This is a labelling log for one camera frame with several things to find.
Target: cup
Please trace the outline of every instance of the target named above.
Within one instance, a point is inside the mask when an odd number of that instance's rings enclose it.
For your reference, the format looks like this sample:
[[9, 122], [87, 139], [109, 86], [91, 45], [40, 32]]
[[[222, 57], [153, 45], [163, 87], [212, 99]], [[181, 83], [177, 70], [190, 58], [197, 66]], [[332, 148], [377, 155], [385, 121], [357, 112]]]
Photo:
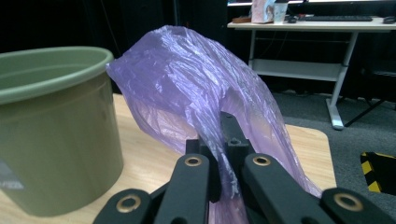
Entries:
[[283, 24], [285, 20], [288, 3], [274, 3], [274, 24]]
[[102, 196], [122, 171], [107, 49], [0, 54], [0, 189], [52, 217]]

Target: dark wall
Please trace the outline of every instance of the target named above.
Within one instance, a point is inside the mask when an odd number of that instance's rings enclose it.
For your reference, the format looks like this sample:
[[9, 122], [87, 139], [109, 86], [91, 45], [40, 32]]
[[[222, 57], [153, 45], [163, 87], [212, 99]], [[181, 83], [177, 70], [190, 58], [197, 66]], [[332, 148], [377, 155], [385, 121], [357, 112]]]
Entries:
[[[165, 24], [175, 25], [174, 3], [178, 22], [198, 33], [219, 41], [243, 61], [248, 61], [250, 32], [228, 29], [232, 18], [247, 15], [249, 7], [226, 7], [226, 0], [13, 0], [0, 7], [0, 52], [58, 46], [96, 46], [110, 49], [116, 58], [146, 32]], [[396, 1], [387, 4], [304, 4], [290, 5], [292, 13], [317, 15], [396, 14]], [[258, 44], [263, 58], [297, 61], [340, 62], [348, 35], [340, 33], [266, 32]], [[321, 40], [332, 43], [309, 43], [289, 40]], [[395, 33], [361, 34], [346, 85], [354, 85], [366, 60], [395, 59]], [[314, 87], [331, 91], [332, 83], [286, 80], [291, 86]]]

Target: white desk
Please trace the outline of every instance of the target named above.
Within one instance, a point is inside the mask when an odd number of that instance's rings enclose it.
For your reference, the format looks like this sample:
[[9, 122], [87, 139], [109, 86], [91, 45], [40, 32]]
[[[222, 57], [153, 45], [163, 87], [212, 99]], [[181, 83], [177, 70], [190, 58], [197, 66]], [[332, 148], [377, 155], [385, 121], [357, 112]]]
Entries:
[[[336, 103], [343, 86], [358, 34], [396, 30], [396, 23], [383, 24], [382, 20], [382, 18], [373, 18], [373, 21], [297, 21], [297, 23], [287, 23], [285, 21], [281, 25], [273, 25], [272, 23], [231, 22], [228, 24], [228, 28], [252, 31], [248, 65], [259, 75], [297, 77], [335, 82], [332, 98], [326, 99], [326, 103], [332, 119], [332, 127], [336, 130], [342, 130], [344, 129], [344, 124], [338, 113]], [[256, 31], [349, 32], [351, 33], [351, 37], [342, 63], [301, 63], [254, 59]]]

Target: yellow and black hazard tape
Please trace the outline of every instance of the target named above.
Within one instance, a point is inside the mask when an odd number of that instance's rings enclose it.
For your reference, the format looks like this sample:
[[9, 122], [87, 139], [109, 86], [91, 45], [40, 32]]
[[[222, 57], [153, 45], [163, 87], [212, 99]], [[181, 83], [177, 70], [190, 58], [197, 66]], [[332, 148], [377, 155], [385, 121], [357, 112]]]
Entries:
[[363, 170], [368, 189], [373, 192], [383, 192], [383, 189], [381, 188], [381, 183], [377, 180], [375, 168], [373, 167], [372, 163], [370, 162], [370, 157], [373, 157], [373, 156], [382, 157], [382, 158], [390, 158], [390, 159], [396, 159], [396, 157], [381, 154], [381, 153], [375, 153], [375, 152], [361, 153], [361, 168]]
[[364, 178], [370, 191], [381, 192], [381, 186], [375, 179], [375, 172], [371, 165], [367, 153], [361, 153], [361, 168], [363, 169]]

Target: plastic bag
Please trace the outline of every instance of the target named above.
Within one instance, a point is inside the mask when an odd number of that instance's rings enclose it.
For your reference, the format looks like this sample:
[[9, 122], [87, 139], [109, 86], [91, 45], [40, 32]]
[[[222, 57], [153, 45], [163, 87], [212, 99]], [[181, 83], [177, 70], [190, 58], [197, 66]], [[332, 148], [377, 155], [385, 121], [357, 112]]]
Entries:
[[220, 111], [236, 116], [257, 152], [276, 158], [305, 190], [319, 196], [292, 149], [271, 92], [218, 42], [184, 27], [164, 26], [147, 33], [106, 69], [142, 131], [182, 154], [186, 139], [198, 134], [209, 146], [222, 184], [220, 201], [210, 204], [210, 223], [248, 223], [225, 157]]

